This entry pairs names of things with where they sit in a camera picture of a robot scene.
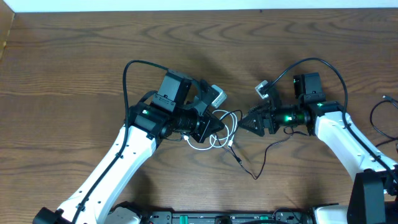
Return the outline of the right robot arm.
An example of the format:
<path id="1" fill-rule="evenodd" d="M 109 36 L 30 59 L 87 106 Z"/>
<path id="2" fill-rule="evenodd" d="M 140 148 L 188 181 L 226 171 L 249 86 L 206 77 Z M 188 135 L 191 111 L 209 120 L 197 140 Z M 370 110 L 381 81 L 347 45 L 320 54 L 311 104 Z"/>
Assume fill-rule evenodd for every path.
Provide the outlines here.
<path id="1" fill-rule="evenodd" d="M 306 223 L 397 223 L 397 162 L 379 151 L 354 125 L 337 101 L 327 101 L 318 73 L 294 76 L 297 105 L 283 105 L 278 91 L 263 81 L 256 87 L 265 103 L 249 110 L 239 127 L 258 136 L 274 134 L 283 126 L 305 125 L 343 164 L 354 185 L 349 204 L 313 207 Z"/>

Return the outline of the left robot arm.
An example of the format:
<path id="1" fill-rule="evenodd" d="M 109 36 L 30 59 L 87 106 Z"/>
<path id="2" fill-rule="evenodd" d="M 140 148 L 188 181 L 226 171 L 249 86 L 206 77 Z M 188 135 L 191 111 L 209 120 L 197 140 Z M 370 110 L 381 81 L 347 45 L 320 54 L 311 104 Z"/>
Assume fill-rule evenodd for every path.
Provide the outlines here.
<path id="1" fill-rule="evenodd" d="M 203 143 L 224 124 L 208 107 L 219 107 L 226 93 L 216 85 L 168 70 L 159 90 L 127 108 L 125 122 L 108 153 L 78 190 L 56 211 L 42 208 L 34 223 L 106 223 L 131 177 L 173 133 Z"/>

